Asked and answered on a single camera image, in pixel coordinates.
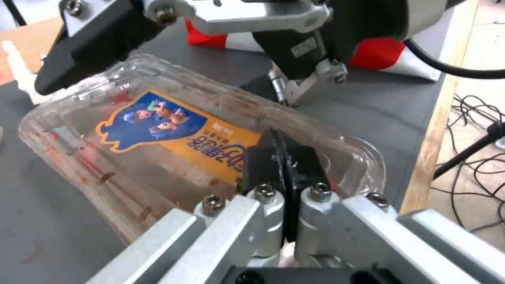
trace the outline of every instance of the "printed label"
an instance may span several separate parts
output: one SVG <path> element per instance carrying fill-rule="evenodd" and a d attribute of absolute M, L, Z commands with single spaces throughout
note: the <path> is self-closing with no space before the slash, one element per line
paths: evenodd
<path fill-rule="evenodd" d="M 118 109 L 95 130 L 112 152 L 162 145 L 230 184 L 242 176 L 245 148 L 260 138 L 155 91 Z"/>

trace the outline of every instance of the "bolt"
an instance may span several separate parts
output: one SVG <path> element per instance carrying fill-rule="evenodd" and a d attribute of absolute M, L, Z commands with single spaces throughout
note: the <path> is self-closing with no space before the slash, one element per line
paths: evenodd
<path fill-rule="evenodd" d="M 65 10 L 70 16 L 79 17 L 84 11 L 85 4 L 84 0 L 68 0 Z"/>
<path fill-rule="evenodd" d="M 387 200 L 379 193 L 367 193 L 365 196 L 379 208 L 384 209 L 389 206 Z"/>
<path fill-rule="evenodd" d="M 155 10 L 156 22 L 162 26 L 170 26 L 177 21 L 177 15 L 172 7 L 166 6 Z"/>
<path fill-rule="evenodd" d="M 329 201 L 331 189 L 323 182 L 318 182 L 311 187 L 311 199 L 316 202 Z"/>
<path fill-rule="evenodd" d="M 347 79 L 346 75 L 339 75 L 339 76 L 335 76 L 333 78 L 333 81 L 335 81 L 336 84 L 342 84 L 345 82 L 346 79 Z"/>
<path fill-rule="evenodd" d="M 235 284 L 265 284 L 265 280 L 258 272 L 246 270 L 237 276 Z"/>
<path fill-rule="evenodd" d="M 223 210 L 225 206 L 225 199 L 217 195 L 209 195 L 204 198 L 201 207 L 204 214 L 207 216 L 216 216 Z"/>
<path fill-rule="evenodd" d="M 275 194 L 275 189 L 267 183 L 262 183 L 254 188 L 254 197 L 261 203 L 272 202 Z"/>
<path fill-rule="evenodd" d="M 238 177 L 235 179 L 235 192 L 241 193 L 242 192 L 242 178 Z"/>

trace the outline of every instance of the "cartoon characters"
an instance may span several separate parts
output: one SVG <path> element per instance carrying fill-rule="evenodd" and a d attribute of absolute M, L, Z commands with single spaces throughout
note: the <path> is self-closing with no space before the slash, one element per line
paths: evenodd
<path fill-rule="evenodd" d="M 154 110 L 158 116 L 158 118 L 162 119 L 170 119 L 170 115 L 172 111 L 166 107 L 167 102 L 159 102 L 155 105 Z"/>
<path fill-rule="evenodd" d="M 147 119 L 151 117 L 153 113 L 148 111 L 148 110 L 138 110 L 135 112 L 129 112 L 123 116 L 123 120 L 130 122 L 130 123 L 135 123 L 139 120 L 142 119 Z"/>
<path fill-rule="evenodd" d="M 175 124 L 182 124 L 188 120 L 188 117 L 184 114 L 181 108 L 178 108 L 175 112 L 170 114 L 170 120 Z"/>
<path fill-rule="evenodd" d="M 149 127 L 149 134 L 156 137 L 167 137 L 177 127 L 186 122 L 189 117 L 186 116 L 182 108 L 175 111 L 169 109 L 167 101 L 153 100 L 146 109 L 131 111 L 123 115 L 123 120 L 129 123 L 137 123 L 141 120 L 151 119 L 159 122 L 157 125 Z"/>
<path fill-rule="evenodd" d="M 173 131 L 177 130 L 178 125 L 183 124 L 189 118 L 185 115 L 182 109 L 177 109 L 175 112 L 170 114 L 170 121 L 165 121 L 157 126 L 153 126 L 149 129 L 149 133 L 156 137 L 166 137 Z"/>

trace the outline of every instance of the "clear plastic container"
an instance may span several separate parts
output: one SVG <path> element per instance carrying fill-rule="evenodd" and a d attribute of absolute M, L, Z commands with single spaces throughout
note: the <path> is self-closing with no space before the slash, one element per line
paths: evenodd
<path fill-rule="evenodd" d="M 129 243 L 171 208 L 192 211 L 208 194 L 232 198 L 237 149 L 270 127 L 314 147 L 340 196 L 383 190 L 384 162 L 370 144 L 149 55 L 58 94 L 19 134 Z"/>

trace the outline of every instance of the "wooden edge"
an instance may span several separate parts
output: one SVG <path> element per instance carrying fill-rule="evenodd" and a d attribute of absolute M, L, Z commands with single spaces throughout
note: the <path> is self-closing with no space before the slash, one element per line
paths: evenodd
<path fill-rule="evenodd" d="M 30 72 L 40 69 L 42 55 L 47 55 L 63 21 L 53 18 L 12 30 L 0 31 L 0 85 L 13 81 L 14 75 L 2 42 L 12 41 Z"/>
<path fill-rule="evenodd" d="M 469 0 L 454 9 L 442 48 L 442 61 L 455 66 L 463 64 L 478 5 L 479 0 Z M 426 136 L 421 144 L 414 172 L 401 205 L 400 214 L 428 207 L 430 184 L 433 180 L 433 173 L 435 172 L 457 82 L 457 77 L 445 76 L 433 115 L 426 129 Z"/>

